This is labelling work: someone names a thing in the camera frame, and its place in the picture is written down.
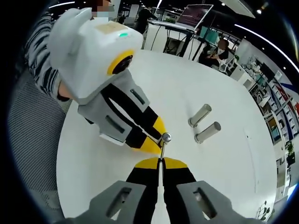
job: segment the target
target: white round table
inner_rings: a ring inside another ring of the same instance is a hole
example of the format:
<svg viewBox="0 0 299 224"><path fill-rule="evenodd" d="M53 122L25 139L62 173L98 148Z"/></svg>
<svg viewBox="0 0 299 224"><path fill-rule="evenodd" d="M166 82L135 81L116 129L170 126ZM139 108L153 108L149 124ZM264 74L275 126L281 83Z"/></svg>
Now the white round table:
<svg viewBox="0 0 299 224"><path fill-rule="evenodd" d="M197 181L204 180L227 196L245 217L256 217L264 201L272 209L277 184L274 148L263 116L244 86L202 64L145 50L134 56L129 70L172 135L166 157L185 162ZM187 121L205 103L213 110L192 129ZM77 108L73 102L57 153L57 187L65 217L86 211L93 197L117 180L125 181L136 163L153 156L100 138L98 127ZM214 121L221 131L197 144L194 133ZM152 223L170 223L163 187Z"/></svg>

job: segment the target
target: striped sleeve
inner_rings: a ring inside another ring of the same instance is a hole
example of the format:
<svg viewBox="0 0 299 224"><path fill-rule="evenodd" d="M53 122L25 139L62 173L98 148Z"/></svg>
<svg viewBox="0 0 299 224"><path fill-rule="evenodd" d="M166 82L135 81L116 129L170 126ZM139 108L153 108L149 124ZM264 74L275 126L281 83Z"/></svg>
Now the striped sleeve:
<svg viewBox="0 0 299 224"><path fill-rule="evenodd" d="M66 101L68 98L59 96L61 82L58 70L50 64L50 52L47 49L51 32L51 15L45 13L33 28L33 32L25 44L25 60L33 75L37 88L56 100Z"/></svg>

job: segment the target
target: green indicator light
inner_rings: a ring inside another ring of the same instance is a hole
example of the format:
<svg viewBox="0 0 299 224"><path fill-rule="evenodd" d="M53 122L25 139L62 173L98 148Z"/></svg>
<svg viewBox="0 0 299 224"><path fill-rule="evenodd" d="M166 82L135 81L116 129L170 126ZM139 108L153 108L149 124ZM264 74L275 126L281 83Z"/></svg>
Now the green indicator light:
<svg viewBox="0 0 299 224"><path fill-rule="evenodd" d="M128 34L127 33L120 34L120 37L122 36L128 36Z"/></svg>

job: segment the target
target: yellow ring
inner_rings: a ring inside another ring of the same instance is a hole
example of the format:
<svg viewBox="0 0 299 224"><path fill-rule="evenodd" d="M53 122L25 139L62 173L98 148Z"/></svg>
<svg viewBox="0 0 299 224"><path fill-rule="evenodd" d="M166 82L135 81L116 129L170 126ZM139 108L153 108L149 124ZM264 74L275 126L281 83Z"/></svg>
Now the yellow ring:
<svg viewBox="0 0 299 224"><path fill-rule="evenodd" d="M115 69L115 67L126 57L128 56L132 56L134 55L134 51L133 50L126 50L124 52L122 52L121 54L119 54L110 64L110 66L108 67L107 70L107 75L111 76L113 75L113 70Z"/></svg>

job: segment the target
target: silver cylinder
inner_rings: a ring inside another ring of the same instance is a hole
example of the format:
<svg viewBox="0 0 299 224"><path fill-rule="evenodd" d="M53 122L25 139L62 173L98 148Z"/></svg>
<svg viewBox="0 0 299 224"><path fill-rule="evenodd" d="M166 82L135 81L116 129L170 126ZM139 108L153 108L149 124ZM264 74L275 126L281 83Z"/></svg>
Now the silver cylinder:
<svg viewBox="0 0 299 224"><path fill-rule="evenodd" d="M160 156L160 160L161 161L162 161L162 159L164 157L165 146L170 141L171 141L171 135L168 132L163 133L162 134L161 143L160 143L162 145L162 151L161 151L161 156Z"/></svg>
<svg viewBox="0 0 299 224"><path fill-rule="evenodd" d="M212 111L212 108L209 104L204 104L200 110L188 120L188 124L195 128L197 127L197 124L205 118L210 112Z"/></svg>
<svg viewBox="0 0 299 224"><path fill-rule="evenodd" d="M216 134L221 130L221 125L218 122L214 122L209 127L207 127L205 130L203 130L201 133L196 134L194 136L195 141L198 144L201 144L204 142L204 140L210 138L212 135Z"/></svg>

